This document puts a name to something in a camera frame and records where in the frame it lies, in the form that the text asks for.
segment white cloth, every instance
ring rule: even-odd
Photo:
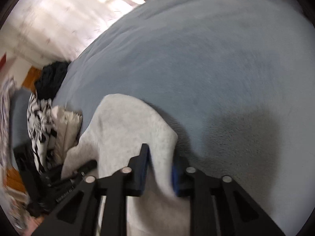
[[[55,164],[62,164],[66,158],[67,151],[77,145],[83,117],[82,115],[66,111],[64,107],[55,106],[51,110],[51,117],[56,126],[57,139],[53,151]]]
[[[68,151],[62,177],[91,159],[98,162],[99,177],[110,176],[139,154],[142,143],[151,150],[143,196],[128,197],[128,235],[189,235],[190,206],[177,198],[171,184],[171,165],[177,134],[143,101],[107,95],[97,107],[77,146]]]
[[[53,149],[56,140],[56,131],[51,118],[51,99],[37,100],[36,95],[31,94],[27,109],[27,129],[32,140],[36,168],[44,172],[47,169],[47,150]]]
[[[10,102],[15,92],[13,77],[7,79],[0,91],[0,165],[6,170],[10,164]]]

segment black cloth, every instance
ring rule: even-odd
[[[67,69],[70,62],[57,61],[48,66],[45,66],[37,81],[35,81],[35,88],[37,91],[37,99],[54,99],[63,79],[67,74]]]

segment bed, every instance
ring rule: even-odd
[[[150,0],[70,64],[53,105],[81,110],[82,134],[105,95],[145,101],[193,166],[232,175],[296,235],[315,207],[314,47],[280,0]]]

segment round rivet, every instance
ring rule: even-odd
[[[195,172],[196,172],[196,169],[193,168],[193,167],[188,167],[188,168],[186,168],[186,172],[187,172],[187,173],[195,173]]]
[[[130,167],[124,167],[121,169],[122,173],[128,174],[132,171],[132,169]]]
[[[87,183],[93,183],[93,182],[95,181],[95,177],[94,177],[94,176],[88,176],[88,177],[85,179],[85,181],[86,181]]]
[[[222,178],[222,181],[225,183],[231,183],[232,182],[232,178],[230,176],[224,176]]]

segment sheer curtain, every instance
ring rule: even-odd
[[[101,33],[145,0],[20,0],[0,41],[37,67],[74,60]]]

